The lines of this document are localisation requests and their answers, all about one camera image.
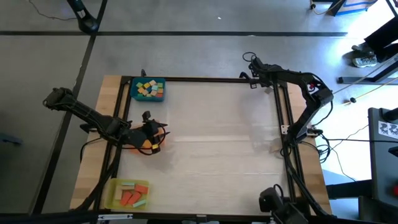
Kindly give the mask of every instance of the sneaker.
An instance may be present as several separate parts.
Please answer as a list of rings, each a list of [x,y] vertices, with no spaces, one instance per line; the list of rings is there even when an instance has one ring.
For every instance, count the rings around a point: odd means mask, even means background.
[[[366,42],[359,45],[353,45],[351,49],[362,52],[362,53],[373,53],[373,49],[369,47]]]
[[[377,58],[375,55],[361,58],[354,58],[353,63],[358,68],[373,67],[377,65]]]

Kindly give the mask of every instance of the concrete floor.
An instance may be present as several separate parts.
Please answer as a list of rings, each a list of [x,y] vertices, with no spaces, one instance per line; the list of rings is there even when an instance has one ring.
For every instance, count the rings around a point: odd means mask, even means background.
[[[66,1],[32,1],[49,16],[72,16]],[[75,21],[56,21],[38,15],[27,0],[0,0],[0,4],[0,30],[78,30]],[[86,0],[85,4],[96,16],[101,1]],[[317,10],[327,8],[328,4],[319,4]],[[352,67],[349,52],[351,45],[361,43],[363,37],[392,17],[385,1],[378,1],[368,12],[341,17],[317,16],[307,9],[307,0],[109,1],[100,31],[347,32],[347,35],[101,36],[95,41],[78,99],[94,107],[104,75],[138,75],[142,68],[149,75],[237,77],[241,71],[248,71],[247,63],[241,59],[246,51],[256,52],[263,62],[313,72],[332,90],[344,87],[336,83],[337,77],[361,77],[374,70]],[[74,85],[88,39],[87,36],[0,36],[0,133],[24,140],[20,147],[0,143],[0,176],[4,180],[0,185],[0,213],[28,212],[32,208],[63,116],[61,112],[45,109],[41,101],[52,87]],[[374,87],[354,86],[342,91],[335,96],[335,104]],[[391,102],[378,100],[381,94],[395,89],[383,88],[386,92],[376,92],[357,105],[337,106],[320,128],[328,138],[347,137],[366,124],[363,113],[368,107],[395,108],[397,105]],[[325,107],[314,119],[324,116],[327,110]],[[77,118],[71,120],[44,212],[68,209],[79,169],[79,150],[86,140],[78,127],[81,123]],[[361,133],[358,138],[366,138],[367,132]],[[344,143],[336,149],[346,173],[356,179],[369,177],[367,145]],[[353,152],[360,155],[357,158],[361,167],[350,165]],[[334,156],[323,168],[341,173]]]

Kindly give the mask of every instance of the orange block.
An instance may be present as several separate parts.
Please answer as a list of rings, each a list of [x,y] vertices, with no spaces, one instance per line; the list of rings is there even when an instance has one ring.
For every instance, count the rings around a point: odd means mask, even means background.
[[[122,200],[120,200],[120,204],[123,206],[127,205],[127,202],[129,201],[131,196],[132,196],[132,193],[130,191],[124,191]]]
[[[148,188],[139,184],[136,184],[134,190],[143,194],[148,194]]]
[[[138,199],[141,197],[141,194],[138,192],[135,192],[131,198],[129,199],[129,201],[127,202],[128,205],[133,205],[134,203],[136,203],[138,201]]]

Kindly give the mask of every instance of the yellow tray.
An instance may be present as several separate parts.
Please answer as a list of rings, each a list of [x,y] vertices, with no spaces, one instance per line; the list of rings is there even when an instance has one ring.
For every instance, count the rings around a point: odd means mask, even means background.
[[[141,200],[147,200],[147,203],[144,205],[141,205],[140,207],[133,208],[131,205],[126,205],[122,206],[120,204],[120,200],[114,199],[114,194],[115,194],[115,189],[117,185],[122,186],[122,183],[129,182],[129,183],[135,183],[139,185],[143,185],[148,188],[148,194],[142,194]],[[119,209],[119,210],[130,210],[130,211],[140,211],[140,210],[145,210],[147,208],[147,204],[149,203],[149,182],[146,180],[128,180],[128,179],[117,179],[113,178],[109,181],[109,189],[108,189],[108,194],[105,198],[105,208],[108,209]]]

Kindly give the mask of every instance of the blue box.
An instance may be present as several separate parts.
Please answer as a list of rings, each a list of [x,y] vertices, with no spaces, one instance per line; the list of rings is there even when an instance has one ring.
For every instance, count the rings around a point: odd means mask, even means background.
[[[146,96],[138,96],[138,87],[137,83],[147,83],[152,80],[155,80],[157,83],[163,83],[163,97],[146,97]],[[137,101],[154,101],[154,102],[163,102],[164,96],[166,93],[166,80],[164,78],[150,78],[150,77],[137,77],[132,80],[130,96],[133,97]]]

